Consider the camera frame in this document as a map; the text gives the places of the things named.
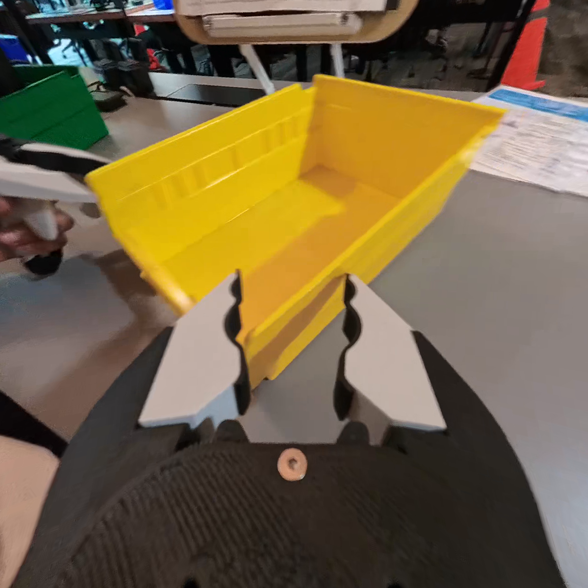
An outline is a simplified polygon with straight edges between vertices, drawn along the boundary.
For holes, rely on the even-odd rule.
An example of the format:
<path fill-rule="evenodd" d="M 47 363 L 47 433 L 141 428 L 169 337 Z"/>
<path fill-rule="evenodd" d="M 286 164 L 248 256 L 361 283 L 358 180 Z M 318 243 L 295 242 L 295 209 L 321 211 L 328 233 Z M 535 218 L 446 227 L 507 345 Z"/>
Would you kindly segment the printed instruction sheet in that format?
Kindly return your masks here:
<path fill-rule="evenodd" d="M 499 86 L 473 102 L 505 113 L 472 170 L 587 197 L 587 99 Z"/>

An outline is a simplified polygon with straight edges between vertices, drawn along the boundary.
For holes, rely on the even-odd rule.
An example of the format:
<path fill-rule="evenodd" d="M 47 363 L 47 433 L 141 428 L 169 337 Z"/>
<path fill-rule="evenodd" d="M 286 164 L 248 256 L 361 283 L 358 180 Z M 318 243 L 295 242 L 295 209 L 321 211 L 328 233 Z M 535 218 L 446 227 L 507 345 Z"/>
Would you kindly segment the yellow bin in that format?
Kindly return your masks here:
<path fill-rule="evenodd" d="M 317 75 L 89 173 L 112 234 L 180 315 L 239 270 L 254 388 L 437 217 L 504 110 Z"/>

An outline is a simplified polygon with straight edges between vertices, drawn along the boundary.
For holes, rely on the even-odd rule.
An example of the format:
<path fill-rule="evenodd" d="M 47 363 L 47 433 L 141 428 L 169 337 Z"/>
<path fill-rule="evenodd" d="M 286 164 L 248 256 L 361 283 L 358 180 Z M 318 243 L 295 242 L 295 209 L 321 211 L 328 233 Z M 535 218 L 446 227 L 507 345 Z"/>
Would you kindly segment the green bin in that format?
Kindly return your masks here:
<path fill-rule="evenodd" d="M 1 98 L 1 133 L 86 150 L 109 135 L 76 66 L 14 65 L 23 88 Z"/>

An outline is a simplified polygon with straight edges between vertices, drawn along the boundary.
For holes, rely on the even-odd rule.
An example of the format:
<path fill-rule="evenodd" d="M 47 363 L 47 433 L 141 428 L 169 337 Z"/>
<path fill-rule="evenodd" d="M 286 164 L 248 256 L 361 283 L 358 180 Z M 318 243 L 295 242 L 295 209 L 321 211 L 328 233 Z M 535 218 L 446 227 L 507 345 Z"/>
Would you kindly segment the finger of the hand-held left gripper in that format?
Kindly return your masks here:
<path fill-rule="evenodd" d="M 111 163 L 109 159 L 91 152 L 23 140 L 1 140 L 1 156 L 11 164 L 78 176 L 85 176 Z"/>
<path fill-rule="evenodd" d="M 1 168 L 1 195 L 68 203 L 98 202 L 84 182 L 66 173 L 37 168 Z"/>

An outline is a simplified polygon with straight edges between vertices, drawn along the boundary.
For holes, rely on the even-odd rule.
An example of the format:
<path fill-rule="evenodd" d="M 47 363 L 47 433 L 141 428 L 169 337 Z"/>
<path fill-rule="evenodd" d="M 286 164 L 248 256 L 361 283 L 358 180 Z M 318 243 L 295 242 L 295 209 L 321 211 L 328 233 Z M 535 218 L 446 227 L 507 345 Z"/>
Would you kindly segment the instruction board with paper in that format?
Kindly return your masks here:
<path fill-rule="evenodd" d="M 419 1 L 173 1 L 182 32 L 203 45 L 372 43 Z"/>

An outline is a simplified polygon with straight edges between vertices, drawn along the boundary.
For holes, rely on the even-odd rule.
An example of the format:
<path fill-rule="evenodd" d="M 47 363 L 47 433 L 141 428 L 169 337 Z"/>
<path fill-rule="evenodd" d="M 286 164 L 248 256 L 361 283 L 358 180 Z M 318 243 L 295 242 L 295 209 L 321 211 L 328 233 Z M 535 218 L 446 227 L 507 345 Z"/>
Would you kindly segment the person's light pants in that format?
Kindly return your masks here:
<path fill-rule="evenodd" d="M 24 562 L 59 463 L 44 447 L 1 437 L 1 587 Z"/>

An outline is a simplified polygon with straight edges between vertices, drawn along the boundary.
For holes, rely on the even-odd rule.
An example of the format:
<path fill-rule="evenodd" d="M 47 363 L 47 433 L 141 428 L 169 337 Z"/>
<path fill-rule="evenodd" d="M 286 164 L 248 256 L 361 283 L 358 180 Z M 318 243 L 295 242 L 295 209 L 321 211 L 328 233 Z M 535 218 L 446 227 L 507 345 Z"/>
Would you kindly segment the orange traffic cone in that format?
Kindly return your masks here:
<path fill-rule="evenodd" d="M 539 65 L 548 25 L 550 1 L 528 1 L 529 8 L 522 30 L 518 34 L 500 84 L 525 91 L 537 91 L 545 86 L 538 78 Z"/>

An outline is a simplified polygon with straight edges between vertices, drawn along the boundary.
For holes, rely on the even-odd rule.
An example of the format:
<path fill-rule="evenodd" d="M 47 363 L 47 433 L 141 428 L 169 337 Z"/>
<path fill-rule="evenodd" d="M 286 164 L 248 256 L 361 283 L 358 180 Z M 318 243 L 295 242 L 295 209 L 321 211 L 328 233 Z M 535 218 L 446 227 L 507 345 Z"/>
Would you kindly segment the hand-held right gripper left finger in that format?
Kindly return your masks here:
<path fill-rule="evenodd" d="M 246 414 L 251 382 L 241 331 L 242 283 L 232 272 L 172 329 L 138 424 L 217 427 Z"/>

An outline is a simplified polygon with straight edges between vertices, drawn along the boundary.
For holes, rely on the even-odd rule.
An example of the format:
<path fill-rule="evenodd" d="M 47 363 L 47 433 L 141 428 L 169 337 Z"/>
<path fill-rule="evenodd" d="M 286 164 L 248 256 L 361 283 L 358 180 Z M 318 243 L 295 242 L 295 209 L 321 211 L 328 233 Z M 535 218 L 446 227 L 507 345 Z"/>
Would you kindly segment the dark green jacket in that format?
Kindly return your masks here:
<path fill-rule="evenodd" d="M 61 459 L 68 442 L 1 392 L 1 436 L 42 447 Z"/>

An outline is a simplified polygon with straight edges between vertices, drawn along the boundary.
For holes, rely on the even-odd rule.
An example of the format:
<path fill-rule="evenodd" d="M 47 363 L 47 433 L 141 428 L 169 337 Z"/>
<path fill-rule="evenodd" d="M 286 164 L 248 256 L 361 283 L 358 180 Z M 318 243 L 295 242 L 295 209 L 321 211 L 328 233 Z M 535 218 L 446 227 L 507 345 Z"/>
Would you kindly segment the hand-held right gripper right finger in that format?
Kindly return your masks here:
<path fill-rule="evenodd" d="M 414 330 L 355 275 L 346 276 L 343 303 L 346 344 L 333 392 L 338 420 L 365 424 L 371 443 L 392 427 L 445 432 Z"/>

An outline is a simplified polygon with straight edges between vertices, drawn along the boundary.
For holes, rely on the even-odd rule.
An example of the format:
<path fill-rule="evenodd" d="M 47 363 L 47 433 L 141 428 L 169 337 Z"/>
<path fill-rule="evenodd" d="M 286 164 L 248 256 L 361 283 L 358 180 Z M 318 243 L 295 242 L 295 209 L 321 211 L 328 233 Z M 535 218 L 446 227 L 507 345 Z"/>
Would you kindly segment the black desk mat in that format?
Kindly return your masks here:
<path fill-rule="evenodd" d="M 265 92 L 261 89 L 188 84 L 166 96 L 165 100 L 236 108 L 265 96 Z"/>

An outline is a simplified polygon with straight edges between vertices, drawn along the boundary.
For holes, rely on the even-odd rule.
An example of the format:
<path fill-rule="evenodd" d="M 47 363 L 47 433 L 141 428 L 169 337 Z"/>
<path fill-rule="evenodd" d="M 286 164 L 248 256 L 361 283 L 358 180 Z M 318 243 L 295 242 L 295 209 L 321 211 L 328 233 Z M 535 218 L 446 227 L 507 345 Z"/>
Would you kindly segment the flat black adapter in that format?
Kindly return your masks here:
<path fill-rule="evenodd" d="M 94 90 L 90 95 L 97 109 L 103 113 L 114 112 L 126 106 L 126 100 L 120 91 Z"/>

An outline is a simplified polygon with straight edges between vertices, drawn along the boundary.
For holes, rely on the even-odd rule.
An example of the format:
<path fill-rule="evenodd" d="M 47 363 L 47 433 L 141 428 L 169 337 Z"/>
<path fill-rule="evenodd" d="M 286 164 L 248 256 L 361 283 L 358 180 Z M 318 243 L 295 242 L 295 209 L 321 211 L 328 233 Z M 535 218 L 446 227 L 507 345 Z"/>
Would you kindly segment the black battery charger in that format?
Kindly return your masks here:
<path fill-rule="evenodd" d="M 103 58 L 93 62 L 95 73 L 101 80 L 102 86 L 109 91 L 119 91 L 121 88 L 122 76 L 119 69 L 119 62 L 113 59 Z"/>
<path fill-rule="evenodd" d="M 121 73 L 121 87 L 126 88 L 134 96 L 143 98 L 153 92 L 146 63 L 134 59 L 120 61 L 118 69 Z"/>

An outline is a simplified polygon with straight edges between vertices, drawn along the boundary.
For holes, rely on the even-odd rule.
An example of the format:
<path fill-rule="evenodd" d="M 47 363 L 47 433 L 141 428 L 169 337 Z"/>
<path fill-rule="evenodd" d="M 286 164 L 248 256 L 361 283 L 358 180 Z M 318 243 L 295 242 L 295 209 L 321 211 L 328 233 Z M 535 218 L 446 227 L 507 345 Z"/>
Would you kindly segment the person's left hand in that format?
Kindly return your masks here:
<path fill-rule="evenodd" d="M 47 256 L 62 249 L 68 242 L 67 232 L 74 226 L 73 219 L 58 210 L 55 213 L 58 237 L 53 241 L 38 238 L 25 224 L 11 224 L 1 229 L 1 263 L 19 258 Z"/>

